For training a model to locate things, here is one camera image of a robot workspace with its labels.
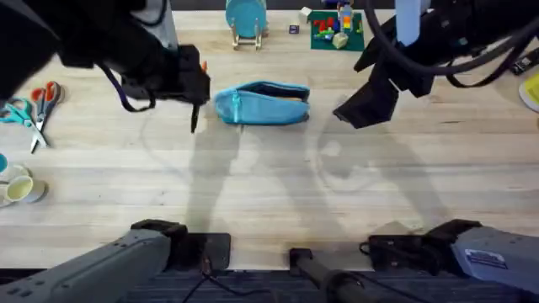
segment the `blue pouch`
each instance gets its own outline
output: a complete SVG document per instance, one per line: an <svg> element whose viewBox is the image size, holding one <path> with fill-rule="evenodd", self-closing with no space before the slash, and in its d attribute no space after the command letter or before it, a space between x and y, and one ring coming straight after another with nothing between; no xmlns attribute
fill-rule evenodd
<svg viewBox="0 0 539 303"><path fill-rule="evenodd" d="M215 97L225 123L288 125L308 119L310 89L280 82L250 82L225 89Z"/></svg>

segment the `cup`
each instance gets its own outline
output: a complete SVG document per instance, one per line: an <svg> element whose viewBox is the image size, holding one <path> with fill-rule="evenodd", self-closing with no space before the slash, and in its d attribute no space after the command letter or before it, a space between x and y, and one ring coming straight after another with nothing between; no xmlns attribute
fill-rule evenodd
<svg viewBox="0 0 539 303"><path fill-rule="evenodd" d="M34 203L45 193L45 182L30 176L18 176L9 181L5 189L4 204Z"/></svg>

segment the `sticker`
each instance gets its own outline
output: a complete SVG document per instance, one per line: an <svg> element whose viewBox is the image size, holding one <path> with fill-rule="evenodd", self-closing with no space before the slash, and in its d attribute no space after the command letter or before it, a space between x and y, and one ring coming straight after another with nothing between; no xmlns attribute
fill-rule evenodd
<svg viewBox="0 0 539 303"><path fill-rule="evenodd" d="M466 258L470 263L478 263L495 268L507 269L505 259L499 253L478 251L475 249L465 249L464 253L466 254Z"/></svg>

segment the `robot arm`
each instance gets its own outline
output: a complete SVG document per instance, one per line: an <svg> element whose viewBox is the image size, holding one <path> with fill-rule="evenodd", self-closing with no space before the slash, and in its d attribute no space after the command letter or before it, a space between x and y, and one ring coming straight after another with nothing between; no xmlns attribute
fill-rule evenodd
<svg viewBox="0 0 539 303"><path fill-rule="evenodd" d="M180 45L164 0L0 0L0 100L10 98L57 53L70 67L108 66L133 98L172 98L202 105L210 78L192 45Z"/></svg>
<svg viewBox="0 0 539 303"><path fill-rule="evenodd" d="M453 220L423 236L370 236L368 247L376 271L413 268L433 275L445 271L510 285L539 294L539 238Z"/></svg>
<svg viewBox="0 0 539 303"><path fill-rule="evenodd" d="M447 76L459 88L487 85L502 75L539 35L538 1L440 0L420 19L419 38L410 45L397 43L398 19L380 26L372 0L366 0L367 21L375 35L355 65L360 72L374 65L367 84L334 114L355 128L389 121L398 92L409 90L416 98L428 95L435 76ZM496 41L508 38L481 56ZM509 52L492 75L472 86L454 75L466 72ZM459 56L478 56L458 66L439 66Z"/></svg>
<svg viewBox="0 0 539 303"><path fill-rule="evenodd" d="M160 274L174 260L187 228L142 221L120 239L78 258L0 286L0 301L17 303L114 303L128 290Z"/></svg>

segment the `wooden table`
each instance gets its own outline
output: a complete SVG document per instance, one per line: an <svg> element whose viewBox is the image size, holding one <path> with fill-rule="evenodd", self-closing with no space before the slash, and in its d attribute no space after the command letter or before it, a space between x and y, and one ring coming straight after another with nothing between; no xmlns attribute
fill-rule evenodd
<svg viewBox="0 0 539 303"><path fill-rule="evenodd" d="M309 50L307 26L287 32L295 15L269 12L260 52L232 50L223 12L175 18L181 42L208 60L213 93L254 80L309 86L311 119L300 125L240 130L206 106L193 136L190 106L127 113L98 69L55 59L31 78L19 96L54 79L67 100L46 128L54 149L30 155L27 130L0 128L0 152L50 188L38 204L0 209L0 267L57 265L146 218L229 232L231 268L286 268L298 246L356 256L370 234L452 218L539 236L539 130L518 98L522 79L462 90L440 78L428 97L402 93L392 122L355 130L332 110L370 74L352 70L360 53Z"/></svg>

